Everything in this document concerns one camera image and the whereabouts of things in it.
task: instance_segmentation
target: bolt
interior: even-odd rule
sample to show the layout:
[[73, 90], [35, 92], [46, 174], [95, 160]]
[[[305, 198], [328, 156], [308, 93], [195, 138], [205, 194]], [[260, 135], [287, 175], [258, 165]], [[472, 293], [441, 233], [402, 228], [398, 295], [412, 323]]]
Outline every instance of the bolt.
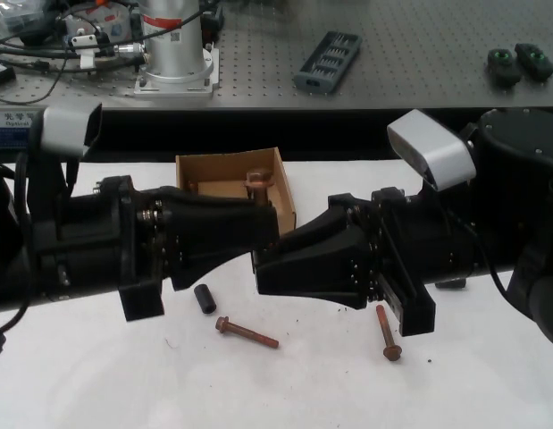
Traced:
[[383, 338], [385, 339], [385, 349], [383, 349], [383, 356], [389, 361], [395, 362], [401, 357], [401, 348], [395, 344], [393, 335], [391, 334], [390, 321], [387, 320], [385, 314], [385, 308], [383, 305], [379, 305], [375, 308], [377, 312], [377, 318], [380, 319], [381, 332], [383, 332]]
[[264, 344], [265, 346], [272, 347], [273, 349], [277, 349], [279, 342], [272, 338], [265, 337], [264, 335], [261, 335], [260, 333], [256, 333], [254, 331], [250, 331], [247, 328], [243, 328], [242, 326], [238, 326], [237, 324], [232, 324], [229, 322], [229, 317], [219, 317], [219, 319], [216, 321], [216, 329], [220, 333], [225, 332], [232, 332], [236, 333], [237, 335], [248, 338], [249, 340], [260, 342], [261, 344]]
[[247, 172], [247, 181], [244, 186], [247, 187], [249, 194], [252, 195], [252, 199], [256, 202], [257, 206], [268, 206], [270, 200], [268, 199], [268, 188], [274, 184], [274, 178], [272, 172], [267, 168], [255, 168]]
[[197, 181], [188, 181], [187, 189], [191, 194], [198, 194], [198, 182]]

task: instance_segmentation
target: sticker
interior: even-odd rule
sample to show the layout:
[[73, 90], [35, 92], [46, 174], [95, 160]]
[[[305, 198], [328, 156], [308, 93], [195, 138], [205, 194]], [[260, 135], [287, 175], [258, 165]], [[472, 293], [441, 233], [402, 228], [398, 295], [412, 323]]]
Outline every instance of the sticker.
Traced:
[[37, 110], [0, 111], [0, 148], [26, 147], [29, 126]]
[[0, 112], [0, 128], [29, 128], [36, 110]]
[[[182, 23], [182, 20], [169, 20], [166, 18], [151, 18], [143, 15], [143, 34], [149, 36], [164, 29], [172, 29]], [[154, 38], [169, 43], [181, 43], [180, 29], [155, 36]]]

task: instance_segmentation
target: cardboard box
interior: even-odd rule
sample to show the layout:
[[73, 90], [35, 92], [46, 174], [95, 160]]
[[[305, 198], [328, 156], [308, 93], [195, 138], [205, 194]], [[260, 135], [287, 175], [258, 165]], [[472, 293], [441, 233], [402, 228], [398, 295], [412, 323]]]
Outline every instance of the cardboard box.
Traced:
[[247, 172], [257, 167], [273, 171], [274, 186], [268, 189], [268, 198], [276, 208], [280, 234], [294, 230], [296, 208], [277, 147], [238, 154], [177, 156], [177, 186], [186, 189], [193, 181], [198, 183], [200, 195], [247, 198], [244, 181]]

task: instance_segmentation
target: metal table surface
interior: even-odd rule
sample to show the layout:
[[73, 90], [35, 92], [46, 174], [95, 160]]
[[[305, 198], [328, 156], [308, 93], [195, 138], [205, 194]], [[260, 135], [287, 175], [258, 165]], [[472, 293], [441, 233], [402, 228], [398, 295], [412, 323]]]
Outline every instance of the metal table surface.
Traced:
[[[43, 105], [97, 97], [106, 108], [159, 110], [407, 109], [553, 106], [546, 84], [524, 77], [493, 88], [487, 52], [540, 46], [553, 62], [553, 0], [227, 0], [221, 88], [212, 98], [140, 100], [132, 70], [66, 75]], [[333, 95], [310, 96], [292, 77], [328, 30], [362, 36], [359, 56]], [[19, 71], [0, 96], [40, 97], [53, 77]]]

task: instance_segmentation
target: screw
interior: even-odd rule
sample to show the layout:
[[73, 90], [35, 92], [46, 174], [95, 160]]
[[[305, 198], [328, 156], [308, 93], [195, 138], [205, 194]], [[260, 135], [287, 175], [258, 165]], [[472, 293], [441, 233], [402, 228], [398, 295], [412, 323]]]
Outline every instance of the screw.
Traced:
[[377, 312], [377, 318], [380, 319], [380, 327], [383, 332], [383, 338], [385, 339], [383, 356], [385, 356], [389, 361], [395, 362], [401, 357], [401, 348], [395, 344], [395, 341], [393, 340], [390, 322], [387, 320], [387, 315], [385, 314], [385, 308], [383, 308], [383, 305], [380, 304], [377, 306], [375, 311]]
[[191, 194], [198, 194], [198, 182], [197, 181], [188, 181], [187, 189]]
[[270, 170], [267, 168], [255, 168], [247, 172], [247, 181], [245, 181], [244, 186], [247, 187], [257, 206], [268, 206], [270, 204], [268, 188], [273, 184], [274, 178]]
[[242, 326], [238, 326], [237, 324], [232, 324], [229, 322], [229, 317], [219, 317], [219, 319], [216, 321], [216, 329], [220, 333], [224, 332], [232, 332], [236, 333], [237, 335], [240, 335], [241, 337], [248, 338], [249, 340], [260, 342], [261, 344], [264, 344], [265, 346], [272, 347], [273, 349], [278, 348], [279, 342], [272, 338], [265, 337], [261, 335], [260, 333], [256, 333], [254, 331], [250, 331], [247, 328], [243, 328]]

